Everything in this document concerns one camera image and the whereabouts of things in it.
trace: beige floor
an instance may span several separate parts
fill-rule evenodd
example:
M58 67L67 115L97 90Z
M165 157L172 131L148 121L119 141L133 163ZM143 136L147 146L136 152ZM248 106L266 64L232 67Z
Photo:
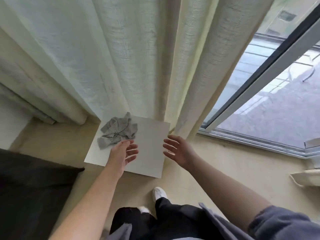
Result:
M45 160L85 167L73 187L57 225L80 201L102 170L101 166L83 162L97 128L98 123L94 119L89 119L82 126L46 125L34 120L11 148ZM305 169L301 161L201 136L196 136L192 145L211 165L255 190L271 203L303 212L312 219L319 218L320 190L301 189L289 178L289 173ZM164 188L173 203L198 206L198 202L204 202L214 212L220 213L190 174L175 162L166 159L162 178L154 179L124 172L111 203L106 227L110 227L113 215L120 207L147 206L153 211L150 191L155 186Z

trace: person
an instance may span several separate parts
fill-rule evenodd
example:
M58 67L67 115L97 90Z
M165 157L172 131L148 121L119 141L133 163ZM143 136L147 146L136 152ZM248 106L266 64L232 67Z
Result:
M320 239L320 226L306 215L271 205L200 158L183 138L169 135L164 142L164 155L195 178L229 222L203 204L201 208L171 204L165 191L156 187L157 219L146 208L120 208L106 239ZM100 239L117 182L137 154L138 145L133 140L114 146L101 174L50 240Z

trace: towel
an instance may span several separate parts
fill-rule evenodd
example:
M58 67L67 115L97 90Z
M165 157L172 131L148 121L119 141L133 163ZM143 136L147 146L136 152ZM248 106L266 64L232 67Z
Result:
M122 140L134 139L138 124L131 123L131 115L128 112L124 118L113 117L100 130L103 135L97 141L100 150L103 150Z

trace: sleeve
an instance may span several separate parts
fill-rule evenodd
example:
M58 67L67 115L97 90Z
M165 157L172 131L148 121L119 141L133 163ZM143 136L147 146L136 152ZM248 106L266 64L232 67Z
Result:
M316 240L320 225L305 214L269 206L250 223L248 233L256 240Z

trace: forearm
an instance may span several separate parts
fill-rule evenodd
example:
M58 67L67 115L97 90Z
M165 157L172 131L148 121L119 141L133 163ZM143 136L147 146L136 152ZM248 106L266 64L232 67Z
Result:
M271 205L200 157L194 158L188 171L226 218L244 231L260 211Z
M117 182L118 175L105 167L50 240L100 239Z

